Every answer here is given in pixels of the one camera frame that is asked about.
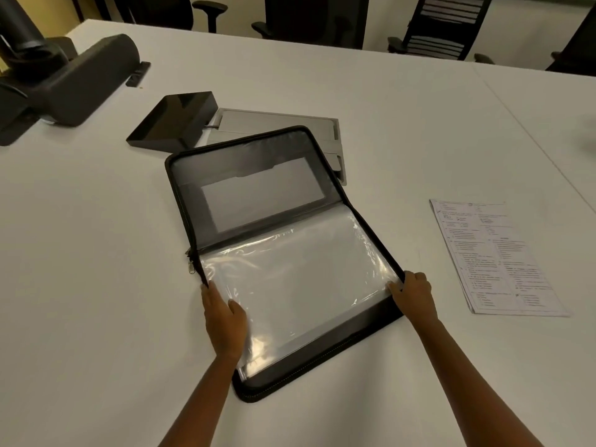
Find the clear plastic sleeve pages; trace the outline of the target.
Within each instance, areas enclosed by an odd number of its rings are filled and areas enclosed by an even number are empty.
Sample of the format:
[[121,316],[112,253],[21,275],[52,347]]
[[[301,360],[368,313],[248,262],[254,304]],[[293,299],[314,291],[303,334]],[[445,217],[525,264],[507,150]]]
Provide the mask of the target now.
[[387,297],[396,270],[345,205],[204,255],[225,301],[246,312],[242,382]]

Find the person's right hand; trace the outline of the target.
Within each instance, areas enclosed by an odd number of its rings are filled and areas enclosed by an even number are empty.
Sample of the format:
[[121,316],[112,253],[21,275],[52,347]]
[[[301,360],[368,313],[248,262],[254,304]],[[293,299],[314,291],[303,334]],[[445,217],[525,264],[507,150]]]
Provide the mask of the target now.
[[403,299],[393,299],[415,329],[439,322],[431,284],[423,272],[405,271]]

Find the grey flat tray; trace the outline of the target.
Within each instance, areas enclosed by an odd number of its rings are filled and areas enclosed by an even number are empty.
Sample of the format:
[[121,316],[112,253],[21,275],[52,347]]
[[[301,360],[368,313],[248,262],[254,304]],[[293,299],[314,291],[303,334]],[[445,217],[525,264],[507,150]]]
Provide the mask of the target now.
[[203,129],[197,146],[203,147],[294,126],[304,126],[311,131],[336,178],[346,186],[346,168],[338,119],[219,108]]

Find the glossy black box lid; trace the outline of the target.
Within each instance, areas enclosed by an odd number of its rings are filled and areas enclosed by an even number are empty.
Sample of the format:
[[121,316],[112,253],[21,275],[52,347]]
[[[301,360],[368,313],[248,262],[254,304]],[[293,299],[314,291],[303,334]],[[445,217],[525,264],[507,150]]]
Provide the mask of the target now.
[[211,91],[164,96],[126,142],[131,147],[168,154],[193,149],[218,108]]

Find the person's left hand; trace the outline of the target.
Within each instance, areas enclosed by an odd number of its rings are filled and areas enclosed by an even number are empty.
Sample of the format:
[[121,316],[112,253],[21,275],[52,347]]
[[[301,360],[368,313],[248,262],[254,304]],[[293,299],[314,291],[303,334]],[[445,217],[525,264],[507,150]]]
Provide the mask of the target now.
[[236,330],[232,313],[215,282],[201,286],[201,299],[205,315],[205,327],[218,359],[224,359],[235,368],[244,352],[247,330]]

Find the printed paper sheets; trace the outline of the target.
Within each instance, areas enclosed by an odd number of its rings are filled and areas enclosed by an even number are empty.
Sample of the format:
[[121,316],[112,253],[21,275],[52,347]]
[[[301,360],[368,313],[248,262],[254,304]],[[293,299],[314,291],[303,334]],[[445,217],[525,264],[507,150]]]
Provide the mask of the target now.
[[473,314],[569,316],[504,204],[430,205]]

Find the person's left forearm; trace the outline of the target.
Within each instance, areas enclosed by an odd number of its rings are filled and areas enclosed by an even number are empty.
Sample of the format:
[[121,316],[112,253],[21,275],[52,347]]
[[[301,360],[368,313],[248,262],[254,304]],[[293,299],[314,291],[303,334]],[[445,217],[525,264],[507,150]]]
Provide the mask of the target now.
[[158,447],[210,447],[239,356],[218,353]]

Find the person's right forearm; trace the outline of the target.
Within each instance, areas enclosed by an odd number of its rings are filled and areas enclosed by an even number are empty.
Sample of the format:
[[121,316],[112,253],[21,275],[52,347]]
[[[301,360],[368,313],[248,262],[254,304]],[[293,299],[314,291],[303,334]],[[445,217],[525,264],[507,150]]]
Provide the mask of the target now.
[[412,321],[467,447],[544,447],[437,318]]

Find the white paper sheet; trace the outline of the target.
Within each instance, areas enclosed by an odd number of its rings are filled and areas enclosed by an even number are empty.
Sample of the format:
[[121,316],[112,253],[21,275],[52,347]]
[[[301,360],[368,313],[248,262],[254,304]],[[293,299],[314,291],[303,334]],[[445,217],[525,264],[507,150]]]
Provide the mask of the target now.
[[305,158],[201,187],[214,226],[230,231],[324,198]]

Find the black slatted office chair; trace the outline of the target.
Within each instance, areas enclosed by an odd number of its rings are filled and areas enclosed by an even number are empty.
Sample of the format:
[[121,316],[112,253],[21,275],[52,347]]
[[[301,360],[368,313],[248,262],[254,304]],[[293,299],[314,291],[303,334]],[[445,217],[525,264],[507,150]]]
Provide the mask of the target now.
[[492,0],[418,0],[403,39],[388,37],[387,51],[464,61]]

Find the black zip document folder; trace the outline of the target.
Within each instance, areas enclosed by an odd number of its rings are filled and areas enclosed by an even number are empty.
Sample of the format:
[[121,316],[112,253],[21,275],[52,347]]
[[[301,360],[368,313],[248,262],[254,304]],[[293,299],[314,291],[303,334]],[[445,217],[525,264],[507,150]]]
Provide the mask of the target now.
[[[217,232],[201,187],[228,178],[244,177],[272,169],[275,165],[298,158],[305,158],[310,165],[323,190],[322,200],[230,231]],[[397,281],[403,282],[405,279],[404,271],[398,262],[349,201],[344,187],[336,178],[323,151],[307,127],[288,127],[179,152],[167,157],[165,169],[188,237],[189,248],[192,248],[194,253],[196,274],[204,285],[210,281],[201,265],[200,259],[204,255],[312,217],[338,205],[345,205],[352,210],[370,239],[396,270]],[[402,314],[393,304],[389,291],[388,294],[380,302],[307,345],[304,352],[296,352],[276,363],[272,369],[248,381],[240,380],[237,366],[233,376],[235,393],[244,402],[257,402],[396,321]]]

